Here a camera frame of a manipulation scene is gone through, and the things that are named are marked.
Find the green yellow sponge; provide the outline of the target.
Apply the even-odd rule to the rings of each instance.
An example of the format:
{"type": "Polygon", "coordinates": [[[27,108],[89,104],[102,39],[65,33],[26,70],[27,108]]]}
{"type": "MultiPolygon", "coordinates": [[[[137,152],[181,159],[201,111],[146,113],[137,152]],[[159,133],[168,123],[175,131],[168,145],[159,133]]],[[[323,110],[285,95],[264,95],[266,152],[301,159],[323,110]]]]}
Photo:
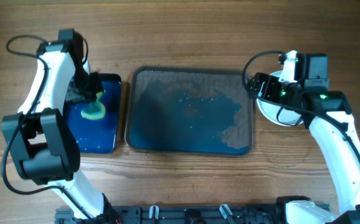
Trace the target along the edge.
{"type": "Polygon", "coordinates": [[[99,120],[104,118],[106,114],[105,105],[100,101],[100,98],[105,92],[101,91],[96,94],[96,100],[91,102],[87,107],[81,110],[82,118],[88,120],[99,120]]]}

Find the white plate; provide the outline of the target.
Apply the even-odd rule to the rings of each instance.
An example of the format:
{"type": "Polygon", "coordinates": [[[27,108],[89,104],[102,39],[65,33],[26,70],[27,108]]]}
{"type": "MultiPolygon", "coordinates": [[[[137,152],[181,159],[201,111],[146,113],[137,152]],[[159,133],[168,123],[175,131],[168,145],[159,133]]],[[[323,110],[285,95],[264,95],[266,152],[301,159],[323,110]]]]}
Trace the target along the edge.
{"type": "MultiPolygon", "coordinates": [[[[294,72],[284,72],[277,71],[273,72],[270,75],[274,77],[278,77],[280,82],[290,82],[295,84],[295,88],[297,89],[297,81],[295,81],[295,73],[294,72]]],[[[263,99],[257,99],[257,106],[259,110],[262,112],[264,117],[266,117],[271,122],[281,125],[281,126],[298,126],[303,123],[302,117],[295,111],[285,109],[280,105],[289,105],[289,103],[272,103],[263,99]]]]}

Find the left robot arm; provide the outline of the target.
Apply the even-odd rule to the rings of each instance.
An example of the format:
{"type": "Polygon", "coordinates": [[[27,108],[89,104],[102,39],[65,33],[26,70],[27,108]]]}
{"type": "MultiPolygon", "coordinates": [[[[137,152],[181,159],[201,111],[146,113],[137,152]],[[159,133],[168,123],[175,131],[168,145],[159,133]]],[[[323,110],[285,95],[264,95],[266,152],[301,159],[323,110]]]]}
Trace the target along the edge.
{"type": "Polygon", "coordinates": [[[86,39],[62,29],[57,40],[41,39],[36,53],[18,54],[36,59],[37,71],[17,113],[2,119],[5,186],[18,195],[54,191],[72,209],[74,223],[120,223],[106,196],[80,170],[80,149],[63,115],[67,103],[101,107],[103,85],[88,65],[86,39]]]}

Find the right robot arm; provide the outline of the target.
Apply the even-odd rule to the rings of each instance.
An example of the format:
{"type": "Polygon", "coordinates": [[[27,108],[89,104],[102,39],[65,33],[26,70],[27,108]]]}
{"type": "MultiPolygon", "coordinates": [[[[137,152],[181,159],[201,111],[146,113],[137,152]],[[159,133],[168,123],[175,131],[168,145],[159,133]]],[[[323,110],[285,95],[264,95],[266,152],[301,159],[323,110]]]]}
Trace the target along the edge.
{"type": "Polygon", "coordinates": [[[310,198],[277,199],[277,223],[360,223],[360,141],[351,106],[329,90],[328,56],[276,50],[282,70],[256,73],[242,84],[261,113],[275,124],[304,124],[319,145],[336,189],[339,215],[310,198]]]}

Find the black water tray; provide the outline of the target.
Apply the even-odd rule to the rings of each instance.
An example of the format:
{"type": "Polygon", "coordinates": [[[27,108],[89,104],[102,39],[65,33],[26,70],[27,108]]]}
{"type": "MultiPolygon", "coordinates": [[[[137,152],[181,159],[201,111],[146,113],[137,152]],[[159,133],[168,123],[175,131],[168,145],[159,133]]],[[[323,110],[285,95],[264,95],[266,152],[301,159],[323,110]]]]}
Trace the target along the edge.
{"type": "Polygon", "coordinates": [[[89,103],[65,105],[64,116],[82,153],[109,154],[114,151],[120,109],[121,77],[114,73],[100,75],[104,94],[100,101],[106,114],[99,120],[82,118],[81,110],[89,103]]]}

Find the dark brown serving tray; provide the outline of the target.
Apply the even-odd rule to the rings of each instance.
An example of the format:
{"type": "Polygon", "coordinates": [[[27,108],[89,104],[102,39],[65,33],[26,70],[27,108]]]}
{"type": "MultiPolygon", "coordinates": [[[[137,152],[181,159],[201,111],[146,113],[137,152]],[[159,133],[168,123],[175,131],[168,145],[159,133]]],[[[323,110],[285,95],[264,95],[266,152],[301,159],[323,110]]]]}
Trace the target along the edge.
{"type": "Polygon", "coordinates": [[[125,142],[137,151],[245,156],[253,102],[231,69],[142,66],[130,84],[125,142]]]}

